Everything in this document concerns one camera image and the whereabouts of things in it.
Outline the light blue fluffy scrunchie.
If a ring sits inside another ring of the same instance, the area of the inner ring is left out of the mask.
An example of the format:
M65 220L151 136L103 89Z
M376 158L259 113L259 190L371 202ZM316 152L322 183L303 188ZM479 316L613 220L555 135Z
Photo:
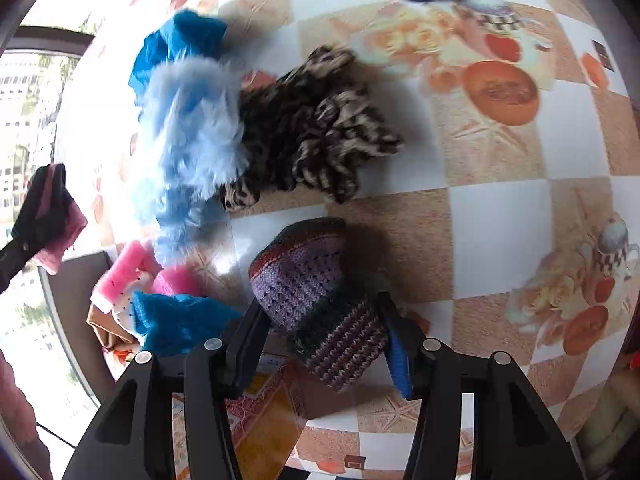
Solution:
M183 261L227 220L218 192L248 168L240 90L228 66L188 56L154 67L137 98L134 204L162 266Z

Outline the blue cloth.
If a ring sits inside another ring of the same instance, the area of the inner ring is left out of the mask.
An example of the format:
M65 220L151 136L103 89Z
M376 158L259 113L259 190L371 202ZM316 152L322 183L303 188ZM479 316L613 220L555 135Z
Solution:
M235 308L208 297L165 296L135 292L132 296L134 330L142 349L156 356L189 353L209 338L220 337L227 326L242 318Z
M152 71L160 64L190 56L220 58L227 29L228 25L218 18L181 10L146 36L128 80L129 87L134 90L136 104L141 104Z

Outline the checkered patterned tablecloth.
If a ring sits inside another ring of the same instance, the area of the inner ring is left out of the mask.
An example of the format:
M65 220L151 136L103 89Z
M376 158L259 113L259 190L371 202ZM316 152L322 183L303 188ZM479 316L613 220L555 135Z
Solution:
M143 39L178 9L211 13L249 84L315 47L358 56L405 140L367 162L337 205L296 188L234 214L195 257L221 300L250 294L255 255L288 224L337 216L352 258L432 336L510 352L563 434L596 407L639 295L639 133L626 76L580 0L486 0L523 20L485 38L486 14L397 0L132 0L96 34L67 87L56 157L89 220L78 244L137 234L130 177Z

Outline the leopard print scrunchie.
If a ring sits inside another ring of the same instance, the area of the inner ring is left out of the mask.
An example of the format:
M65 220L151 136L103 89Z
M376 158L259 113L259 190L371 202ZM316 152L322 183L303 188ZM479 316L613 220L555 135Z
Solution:
M404 139L371 104L356 68L353 50L321 46L271 84L241 92L242 145L250 164L221 185L224 210L250 208L262 191L291 192L297 185L345 203L358 192L364 162L402 149Z

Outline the beige cloth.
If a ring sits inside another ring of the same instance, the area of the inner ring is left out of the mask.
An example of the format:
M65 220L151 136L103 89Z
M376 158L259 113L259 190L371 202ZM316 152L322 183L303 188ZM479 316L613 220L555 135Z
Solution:
M87 324L93 329L101 346L107 350L114 350L123 346L135 346L138 342L133 334L130 334L118 325L111 313L104 313L94 304L90 304Z

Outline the pink patterned cardboard box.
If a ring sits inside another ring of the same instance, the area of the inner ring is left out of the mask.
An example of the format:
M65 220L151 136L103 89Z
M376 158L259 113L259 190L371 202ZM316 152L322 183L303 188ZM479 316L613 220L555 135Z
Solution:
M252 382L226 410L242 477L278 478L307 421L297 365L263 354Z

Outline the pink sponge on table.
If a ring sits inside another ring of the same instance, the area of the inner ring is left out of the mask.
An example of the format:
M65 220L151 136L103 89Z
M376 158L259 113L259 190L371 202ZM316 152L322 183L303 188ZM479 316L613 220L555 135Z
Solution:
M133 240L122 248L113 265L93 287L91 302L103 313L110 313L125 295L125 289L134 284L165 296L204 295L190 266L179 264L163 268L156 261L148 240Z

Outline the white polka dot scrunchie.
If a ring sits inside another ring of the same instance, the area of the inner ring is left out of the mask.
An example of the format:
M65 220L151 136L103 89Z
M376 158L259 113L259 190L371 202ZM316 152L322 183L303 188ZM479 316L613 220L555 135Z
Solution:
M145 271L138 271L137 277L125 286L119 294L112 309L114 321L131 336L135 336L137 341L141 341L141 336L134 329L134 308L132 298L134 292L150 292L153 283L151 274Z

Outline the purple knitted sock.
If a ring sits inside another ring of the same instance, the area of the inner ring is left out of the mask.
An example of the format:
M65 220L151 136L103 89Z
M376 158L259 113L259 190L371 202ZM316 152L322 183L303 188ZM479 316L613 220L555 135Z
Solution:
M388 341L370 295L343 270L345 247L344 220L299 221L248 268L255 299L292 355L335 392L356 382Z

